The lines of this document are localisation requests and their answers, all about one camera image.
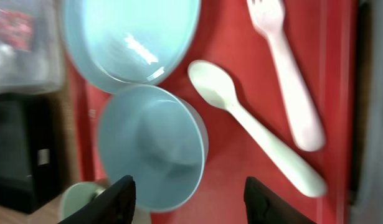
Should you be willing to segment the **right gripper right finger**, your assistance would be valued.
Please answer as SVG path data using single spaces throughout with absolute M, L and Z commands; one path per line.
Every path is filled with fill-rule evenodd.
M 255 177 L 247 177 L 244 202 L 248 224 L 314 224 Z

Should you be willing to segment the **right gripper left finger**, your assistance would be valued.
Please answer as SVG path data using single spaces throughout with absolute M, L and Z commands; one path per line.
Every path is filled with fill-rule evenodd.
M 135 206 L 136 184 L 126 175 L 59 224 L 132 224 Z

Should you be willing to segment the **green bowl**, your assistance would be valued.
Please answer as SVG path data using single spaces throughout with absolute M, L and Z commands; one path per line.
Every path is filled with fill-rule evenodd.
M 62 195 L 59 220 L 68 218 L 105 191 L 106 187 L 96 182 L 79 182 L 70 186 Z M 150 213 L 135 208 L 132 224 L 152 224 Z

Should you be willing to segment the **light blue bowl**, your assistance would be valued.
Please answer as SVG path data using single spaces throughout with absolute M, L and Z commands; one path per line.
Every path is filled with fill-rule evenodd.
M 134 84 L 114 93 L 98 122 L 103 170 L 114 184 L 130 175 L 136 205 L 168 212 L 196 192 L 209 138 L 202 117 L 188 102 L 152 85 Z

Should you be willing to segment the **white plastic fork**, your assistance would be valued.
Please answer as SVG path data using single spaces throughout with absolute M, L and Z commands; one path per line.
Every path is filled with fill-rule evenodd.
M 313 152 L 325 144 L 323 125 L 288 43 L 281 0 L 247 0 L 252 24 L 266 40 L 272 54 L 286 117 L 295 144 Z

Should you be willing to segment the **white plastic spoon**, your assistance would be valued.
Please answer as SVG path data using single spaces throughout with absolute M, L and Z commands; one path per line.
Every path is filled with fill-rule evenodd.
M 208 61 L 195 60 L 187 73 L 198 94 L 211 106 L 229 112 L 300 193 L 312 198 L 325 195 L 327 185 L 321 175 L 240 104 L 227 72 Z

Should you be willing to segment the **light blue plate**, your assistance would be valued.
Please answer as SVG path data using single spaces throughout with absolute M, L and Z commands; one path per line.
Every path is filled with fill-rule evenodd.
M 79 74 L 107 93 L 158 85 L 189 50 L 200 0 L 63 0 L 62 33 Z

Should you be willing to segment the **white napkin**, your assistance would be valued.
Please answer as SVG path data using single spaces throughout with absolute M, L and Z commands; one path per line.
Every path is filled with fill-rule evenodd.
M 16 50 L 11 45 L 0 44 L 0 85 L 44 82 L 45 69 L 42 49 Z

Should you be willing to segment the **red snack wrapper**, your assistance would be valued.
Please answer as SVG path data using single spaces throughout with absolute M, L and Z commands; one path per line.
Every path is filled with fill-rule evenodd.
M 31 49 L 33 17 L 15 10 L 0 8 L 0 40 L 17 50 Z

